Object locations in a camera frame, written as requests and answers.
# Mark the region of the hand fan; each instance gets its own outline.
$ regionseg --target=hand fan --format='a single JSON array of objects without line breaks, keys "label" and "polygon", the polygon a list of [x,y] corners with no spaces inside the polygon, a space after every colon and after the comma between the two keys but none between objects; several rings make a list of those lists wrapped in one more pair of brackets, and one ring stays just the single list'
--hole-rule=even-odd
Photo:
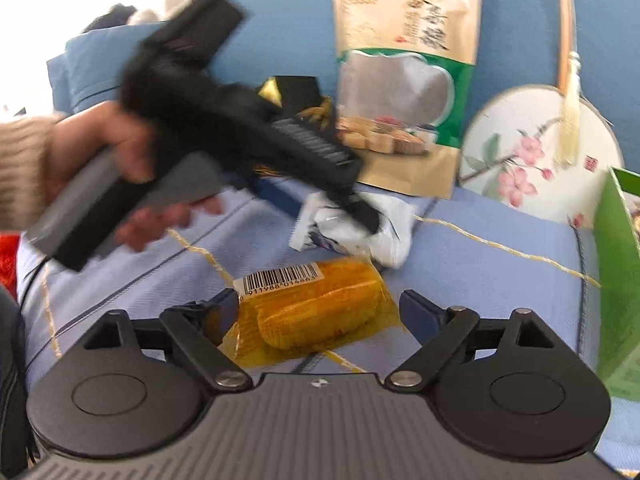
[{"label": "hand fan", "polygon": [[525,213],[593,226],[609,166],[623,167],[607,121],[580,98],[574,0],[560,0],[558,87],[489,101],[465,134],[460,185]]}]

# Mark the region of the gold stripe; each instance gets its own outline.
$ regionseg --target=gold stripe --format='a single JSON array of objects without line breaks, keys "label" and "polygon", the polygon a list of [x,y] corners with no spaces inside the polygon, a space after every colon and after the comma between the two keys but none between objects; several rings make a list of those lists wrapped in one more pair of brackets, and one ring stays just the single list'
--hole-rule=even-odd
[{"label": "gold stripe", "polygon": [[488,245],[489,247],[494,247],[496,249],[506,251],[509,254],[512,254],[513,256],[519,256],[521,258],[525,258],[526,260],[533,260],[534,262],[544,262],[546,264],[553,265],[556,269],[562,270],[562,272],[566,272],[567,274],[575,276],[576,278],[580,278],[581,280],[586,280],[588,283],[591,283],[591,285],[597,286],[598,288],[601,287],[600,283],[594,280],[591,276],[578,272],[577,270],[569,269],[568,267],[565,267],[564,265],[559,264],[558,262],[552,260],[551,258],[547,258],[545,256],[536,256],[535,254],[523,253],[521,251],[517,251],[516,249],[511,249],[510,247],[504,246],[502,244],[492,242],[490,240],[485,240],[484,238],[471,234],[468,231],[465,231],[464,229],[458,227],[457,225],[452,224],[451,222],[447,222],[445,220],[439,220],[437,218],[422,218],[420,216],[416,216],[415,218],[420,222],[425,222],[427,224],[444,225],[445,227],[448,227],[449,229],[453,229],[455,232],[460,233],[461,235],[464,235],[467,238],[470,238],[471,240],[480,242],[481,244]]},{"label": "gold stripe", "polygon": [[167,229],[166,231],[172,237],[174,237],[178,241],[178,243],[188,251],[191,251],[192,253],[202,254],[202,256],[205,257],[205,259],[213,266],[213,268],[217,270],[222,280],[226,283],[226,286],[230,286],[230,287],[234,286],[234,279],[231,277],[231,274],[226,272],[225,267],[220,265],[219,261],[215,259],[213,254],[211,254],[209,251],[207,251],[202,247],[191,245],[187,240],[185,240],[185,238],[181,237],[178,234],[178,232],[174,229],[170,228],[170,229]]},{"label": "gold stripe", "polygon": [[340,366],[347,368],[347,370],[349,370],[352,374],[368,374],[369,373],[364,368],[360,368],[358,365],[355,365],[352,362],[347,361],[347,359],[345,359],[341,355],[338,355],[332,350],[325,350],[322,352],[322,355],[324,355],[325,357],[328,357],[334,363],[338,363]]},{"label": "gold stripe", "polygon": [[56,336],[56,325],[53,322],[53,313],[51,312],[49,285],[47,284],[48,276],[49,276],[49,264],[45,264],[44,272],[42,273],[42,281],[40,282],[40,286],[42,288],[42,296],[44,298],[44,316],[47,318],[47,325],[49,327],[49,336],[51,338],[51,346],[53,348],[53,353],[55,354],[56,359],[60,359],[62,357],[62,352],[60,351],[60,345],[58,343],[58,338]]}]

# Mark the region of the blue cushion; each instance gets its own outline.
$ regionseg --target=blue cushion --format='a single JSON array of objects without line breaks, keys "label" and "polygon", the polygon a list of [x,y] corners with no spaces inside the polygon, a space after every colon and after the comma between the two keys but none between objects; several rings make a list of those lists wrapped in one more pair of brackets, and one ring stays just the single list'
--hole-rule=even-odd
[{"label": "blue cushion", "polygon": [[71,114],[71,94],[69,93],[69,79],[66,76],[65,55],[60,54],[60,56],[47,61],[47,70],[53,91],[54,110]]},{"label": "blue cushion", "polygon": [[158,27],[151,23],[92,30],[66,44],[63,56],[74,113],[117,96],[124,65]]}]

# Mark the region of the green box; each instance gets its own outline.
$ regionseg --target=green box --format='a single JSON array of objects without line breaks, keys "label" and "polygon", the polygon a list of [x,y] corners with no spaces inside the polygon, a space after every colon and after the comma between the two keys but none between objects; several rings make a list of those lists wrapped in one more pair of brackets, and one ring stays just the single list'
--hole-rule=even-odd
[{"label": "green box", "polygon": [[640,175],[610,168],[594,221],[600,267],[598,375],[615,397],[640,400],[640,242],[623,192]]}]

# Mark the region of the tassel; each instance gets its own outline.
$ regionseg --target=tassel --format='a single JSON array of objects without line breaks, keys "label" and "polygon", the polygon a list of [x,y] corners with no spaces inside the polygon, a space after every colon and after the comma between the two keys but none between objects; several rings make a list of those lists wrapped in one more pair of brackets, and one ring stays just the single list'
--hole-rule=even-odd
[{"label": "tassel", "polygon": [[560,168],[575,166],[580,150],[580,56],[569,53],[566,94],[554,160]]}]

